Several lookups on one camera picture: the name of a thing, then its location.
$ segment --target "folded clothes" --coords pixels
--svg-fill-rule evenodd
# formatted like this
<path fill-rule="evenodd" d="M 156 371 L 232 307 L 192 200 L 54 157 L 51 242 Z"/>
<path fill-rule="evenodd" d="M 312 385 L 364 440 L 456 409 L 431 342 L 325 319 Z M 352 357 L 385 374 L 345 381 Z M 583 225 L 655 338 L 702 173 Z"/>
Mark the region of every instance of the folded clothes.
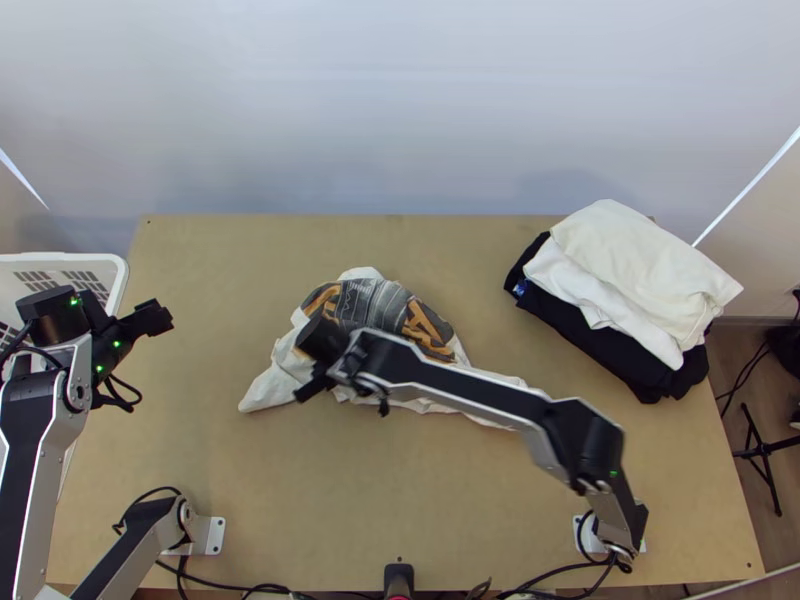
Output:
<path fill-rule="evenodd" d="M 640 307 L 681 350 L 702 343 L 712 319 L 742 291 L 702 252 L 614 200 L 599 200 L 550 231 L 564 254 Z"/>
<path fill-rule="evenodd" d="M 342 273 L 336 281 L 314 289 L 291 316 L 293 329 L 275 342 L 272 363 L 253 380 L 239 411 L 253 412 L 294 401 L 294 391 L 311 381 L 314 362 L 295 347 L 300 330 L 312 317 L 322 316 L 343 331 L 374 327 L 412 340 L 430 358 L 452 364 L 498 381 L 527 387 L 519 377 L 509 377 L 470 365 L 461 341 L 450 324 L 396 281 L 385 279 L 372 267 L 358 267 Z M 375 395 L 358 396 L 352 388 L 335 387 L 339 402 L 379 405 Z M 389 400 L 392 406 L 409 408 L 417 413 L 456 413 L 427 398 L 406 402 Z M 491 421 L 466 415 L 481 425 L 499 427 Z"/>
<path fill-rule="evenodd" d="M 517 299 L 519 308 L 553 327 L 562 337 L 624 381 L 639 401 L 646 404 L 653 404 L 667 396 L 680 399 L 693 385 L 705 379 L 708 357 L 704 345 L 684 352 L 683 366 L 677 371 L 672 370 L 629 335 L 611 328 L 590 328 L 578 307 L 529 281 L 523 268 L 549 237 L 549 232 L 537 237 L 506 277 L 503 287 Z"/>
<path fill-rule="evenodd" d="M 614 286 L 600 281 L 564 254 L 552 237 L 522 270 L 546 292 L 577 306 L 591 329 L 611 327 L 626 333 L 670 369 L 683 366 L 683 352 L 675 338 L 653 324 Z"/>

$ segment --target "black tripod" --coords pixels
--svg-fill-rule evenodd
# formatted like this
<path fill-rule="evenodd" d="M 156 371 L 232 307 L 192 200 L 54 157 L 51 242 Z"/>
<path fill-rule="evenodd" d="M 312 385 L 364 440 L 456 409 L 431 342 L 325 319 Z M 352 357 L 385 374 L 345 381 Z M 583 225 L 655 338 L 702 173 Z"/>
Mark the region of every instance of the black tripod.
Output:
<path fill-rule="evenodd" d="M 775 506 L 775 514 L 779 517 L 782 517 L 783 511 L 781 510 L 781 503 L 778 499 L 778 490 L 775 489 L 775 479 L 772 477 L 772 469 L 769 466 L 769 455 L 773 452 L 777 452 L 778 450 L 783 450 L 784 448 L 791 448 L 792 446 L 800 445 L 800 435 L 786 438 L 780 442 L 765 444 L 764 440 L 761 439 L 761 435 L 758 433 L 758 428 L 753 421 L 753 417 L 750 415 L 750 411 L 747 409 L 747 404 L 742 402 L 741 407 L 748 423 L 747 441 L 744 444 L 745 449 L 734 452 L 733 456 L 734 458 L 747 459 L 750 464 L 753 465 L 753 468 L 756 470 L 756 472 L 761 475 L 761 478 L 769 486 L 769 491 L 772 494 L 772 503 Z M 753 438 L 755 438 L 756 444 L 751 447 L 750 442 L 753 441 Z M 758 456 L 761 457 L 761 460 L 764 464 L 763 469 L 753 462 L 753 459 Z"/>

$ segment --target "wooden table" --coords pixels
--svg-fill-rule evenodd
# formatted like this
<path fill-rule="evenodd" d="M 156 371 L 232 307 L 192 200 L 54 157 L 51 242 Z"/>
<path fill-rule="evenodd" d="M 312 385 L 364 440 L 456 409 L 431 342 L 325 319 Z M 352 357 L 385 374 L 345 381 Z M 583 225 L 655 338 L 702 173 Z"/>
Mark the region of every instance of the wooden table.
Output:
<path fill-rule="evenodd" d="M 123 314 L 157 297 L 175 330 L 119 368 L 133 415 L 91 415 L 59 505 L 48 579 L 77 582 L 141 492 L 182 489 L 228 519 L 218 557 L 189 570 L 300 590 L 375 590 L 412 563 L 420 589 L 508 588 L 578 562 L 584 500 L 530 461 L 513 433 L 460 415 L 419 416 L 315 397 L 243 415 L 252 379 L 305 295 L 377 267 L 450 320 L 476 366 L 581 396 L 627 431 L 624 463 L 650 508 L 648 552 L 606 585 L 743 579 L 764 568 L 708 382 L 642 405 L 627 387 L 503 291 L 508 268 L 553 217 L 153 216 L 130 253 Z M 556 578 L 590 585 L 596 569 Z M 174 586 L 154 568 L 145 585 Z"/>

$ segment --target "wooden floor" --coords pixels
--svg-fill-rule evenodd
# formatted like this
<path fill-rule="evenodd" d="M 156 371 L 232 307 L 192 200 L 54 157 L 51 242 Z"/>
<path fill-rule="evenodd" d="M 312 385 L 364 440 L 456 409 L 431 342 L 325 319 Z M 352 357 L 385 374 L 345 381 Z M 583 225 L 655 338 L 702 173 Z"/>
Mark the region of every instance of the wooden floor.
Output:
<path fill-rule="evenodd" d="M 711 363 L 711 384 L 717 394 L 727 391 L 742 366 L 753 356 L 763 341 L 763 329 L 738 325 L 716 325 L 709 335 L 707 345 Z M 800 401 L 800 381 L 789 375 L 772 356 L 760 362 L 745 387 L 736 394 L 734 403 L 725 417 L 725 429 L 733 449 L 744 447 L 747 427 L 740 410 L 740 402 L 747 402 L 762 433 L 764 441 L 777 441 L 798 433 L 788 426 L 789 415 Z M 771 459 L 777 481 L 784 516 L 778 518 L 772 510 L 769 490 L 753 468 L 745 461 L 737 461 L 750 516 L 755 526 L 761 554 L 767 571 L 800 562 L 800 502 L 795 495 L 800 490 L 800 447 L 789 448 Z M 725 585 L 688 584 L 645 588 L 601 588 L 592 596 L 596 600 L 678 600 L 687 596 Z M 800 597 L 800 569 L 787 575 L 740 588 L 717 596 L 723 600 L 789 600 Z M 574 594 L 563 591 L 565 595 Z M 238 598 L 230 592 L 199 593 L 191 590 L 190 597 L 203 599 Z M 355 600 L 345 594 L 315 594 L 319 600 Z M 171 590 L 140 590 L 138 600 L 174 600 L 177 593 Z M 461 594 L 426 593 L 421 600 L 456 600 Z"/>

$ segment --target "white wall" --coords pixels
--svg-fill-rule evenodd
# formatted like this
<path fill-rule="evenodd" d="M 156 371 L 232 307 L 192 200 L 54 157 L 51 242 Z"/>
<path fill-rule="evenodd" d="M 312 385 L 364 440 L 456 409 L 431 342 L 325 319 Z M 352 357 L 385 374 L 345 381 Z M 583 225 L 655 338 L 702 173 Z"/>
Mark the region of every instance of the white wall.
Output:
<path fill-rule="evenodd" d="M 0 254 L 73 249 L 53 216 L 16 174 L 0 163 Z"/>
<path fill-rule="evenodd" d="M 567 213 L 692 241 L 800 118 L 796 0 L 6 0 L 0 147 L 84 249 L 161 212 Z"/>
<path fill-rule="evenodd" d="M 792 317 L 800 287 L 800 144 L 764 177 L 697 245 L 744 291 L 725 316 Z"/>

